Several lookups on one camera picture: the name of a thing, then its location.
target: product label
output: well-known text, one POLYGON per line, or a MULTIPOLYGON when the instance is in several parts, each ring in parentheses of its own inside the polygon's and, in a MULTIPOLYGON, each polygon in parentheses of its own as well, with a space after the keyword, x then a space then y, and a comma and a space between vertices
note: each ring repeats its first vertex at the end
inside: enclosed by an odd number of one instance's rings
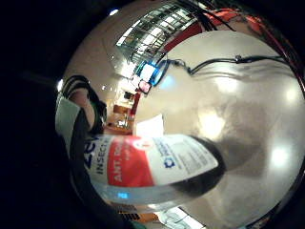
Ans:
POLYGON ((165 185, 218 166, 214 156, 187 135, 161 137, 101 135, 85 146, 91 179, 120 187, 165 185))
POLYGON ((186 135, 154 137, 147 152, 155 185, 175 183, 218 166, 214 156, 197 140, 186 135))

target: red label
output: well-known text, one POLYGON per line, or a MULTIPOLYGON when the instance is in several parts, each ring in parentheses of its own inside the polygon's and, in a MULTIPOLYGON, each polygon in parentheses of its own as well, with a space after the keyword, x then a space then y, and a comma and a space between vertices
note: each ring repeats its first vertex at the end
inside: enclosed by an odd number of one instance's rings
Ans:
POLYGON ((153 186, 145 149, 150 142, 136 136, 118 136, 112 141, 108 158, 108 181, 121 187, 153 186))

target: white can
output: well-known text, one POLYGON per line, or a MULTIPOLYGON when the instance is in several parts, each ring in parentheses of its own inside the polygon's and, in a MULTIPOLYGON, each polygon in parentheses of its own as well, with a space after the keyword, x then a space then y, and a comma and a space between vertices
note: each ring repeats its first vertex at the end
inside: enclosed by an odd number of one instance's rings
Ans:
POLYGON ((116 210, 156 212, 200 197, 224 173, 212 143, 188 135, 95 135, 85 145, 91 184, 116 210))

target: black cable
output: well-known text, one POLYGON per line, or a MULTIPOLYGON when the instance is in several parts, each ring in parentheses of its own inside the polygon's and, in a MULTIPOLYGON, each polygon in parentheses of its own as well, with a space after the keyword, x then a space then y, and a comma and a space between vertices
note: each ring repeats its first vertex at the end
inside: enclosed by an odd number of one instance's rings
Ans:
POLYGON ((241 57, 240 55, 237 55, 235 58, 215 58, 215 59, 210 59, 207 61, 204 61, 194 67, 192 70, 191 68, 187 69, 187 72, 190 75, 193 75, 197 73, 200 69, 206 67, 207 65, 213 64, 213 63, 235 63, 235 64, 248 64, 248 63, 253 63, 255 61, 261 61, 261 60, 273 60, 282 64, 288 65, 285 61, 280 59, 280 56, 266 56, 266 55, 251 55, 251 56, 246 56, 246 57, 241 57))

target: spray can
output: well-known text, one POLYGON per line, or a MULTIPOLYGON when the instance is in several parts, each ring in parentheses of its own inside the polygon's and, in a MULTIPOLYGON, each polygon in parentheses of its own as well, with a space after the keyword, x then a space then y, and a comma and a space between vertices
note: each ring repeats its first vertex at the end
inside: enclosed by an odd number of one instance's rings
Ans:
POLYGON ((206 139, 189 135, 95 135, 85 145, 91 184, 118 211, 157 212, 198 198, 224 174, 206 139))

